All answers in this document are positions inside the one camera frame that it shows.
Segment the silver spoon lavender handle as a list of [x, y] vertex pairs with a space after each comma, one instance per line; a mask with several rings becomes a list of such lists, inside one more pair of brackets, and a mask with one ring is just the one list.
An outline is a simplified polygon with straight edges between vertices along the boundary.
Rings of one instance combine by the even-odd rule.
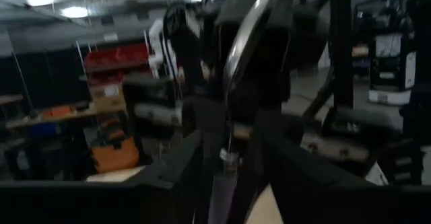
[[227, 46], [222, 86], [226, 108], [226, 142], [220, 149], [223, 172], [215, 175], [209, 206], [209, 224], [227, 224], [228, 214], [236, 187], [238, 155], [233, 150], [234, 118], [232, 92], [246, 71], [250, 57], [259, 39], [258, 27], [271, 0], [228, 0], [216, 20], [219, 32], [219, 52]]

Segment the white and black cart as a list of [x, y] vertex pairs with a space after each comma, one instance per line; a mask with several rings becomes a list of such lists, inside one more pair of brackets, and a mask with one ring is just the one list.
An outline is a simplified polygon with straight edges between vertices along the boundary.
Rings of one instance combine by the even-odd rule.
[[416, 79], [413, 34], [375, 36], [370, 49], [368, 101], [390, 106], [409, 102]]

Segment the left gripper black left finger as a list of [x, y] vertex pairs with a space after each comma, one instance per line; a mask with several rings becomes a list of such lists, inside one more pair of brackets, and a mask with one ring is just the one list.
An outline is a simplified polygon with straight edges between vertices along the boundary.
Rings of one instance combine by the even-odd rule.
[[203, 135], [121, 182], [0, 183], [0, 224], [192, 224]]

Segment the cardboard box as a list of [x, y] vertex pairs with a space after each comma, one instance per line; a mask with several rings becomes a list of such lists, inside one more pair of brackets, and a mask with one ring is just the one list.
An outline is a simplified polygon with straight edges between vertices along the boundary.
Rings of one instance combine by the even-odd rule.
[[126, 101], [121, 84], [99, 85], [90, 88], [94, 109], [97, 112], [125, 110]]

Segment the red storage bins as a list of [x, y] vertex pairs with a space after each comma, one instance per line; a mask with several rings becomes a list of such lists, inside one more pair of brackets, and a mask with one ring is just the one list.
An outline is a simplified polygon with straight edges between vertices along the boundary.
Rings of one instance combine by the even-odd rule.
[[144, 43], [89, 52], [84, 59], [87, 82], [92, 85], [120, 83], [131, 73], [152, 74], [149, 52]]

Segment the black aluminium table frame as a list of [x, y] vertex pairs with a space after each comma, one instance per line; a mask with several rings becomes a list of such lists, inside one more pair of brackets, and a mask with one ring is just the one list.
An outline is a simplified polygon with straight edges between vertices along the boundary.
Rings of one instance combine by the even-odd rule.
[[331, 65], [334, 67], [334, 104], [353, 107], [351, 0], [331, 0]]

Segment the orange bag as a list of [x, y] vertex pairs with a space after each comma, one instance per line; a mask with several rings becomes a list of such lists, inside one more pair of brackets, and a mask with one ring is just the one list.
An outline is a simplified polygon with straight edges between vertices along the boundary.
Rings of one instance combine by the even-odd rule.
[[90, 152], [97, 173], [125, 170], [139, 163], [139, 149], [131, 135], [116, 134], [113, 139], [90, 147]]

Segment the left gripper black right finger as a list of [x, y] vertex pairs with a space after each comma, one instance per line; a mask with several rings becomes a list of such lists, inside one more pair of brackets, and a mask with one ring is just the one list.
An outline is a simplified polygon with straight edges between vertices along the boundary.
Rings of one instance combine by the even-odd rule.
[[284, 224], [431, 224], [431, 187], [377, 186], [283, 137], [252, 140]]

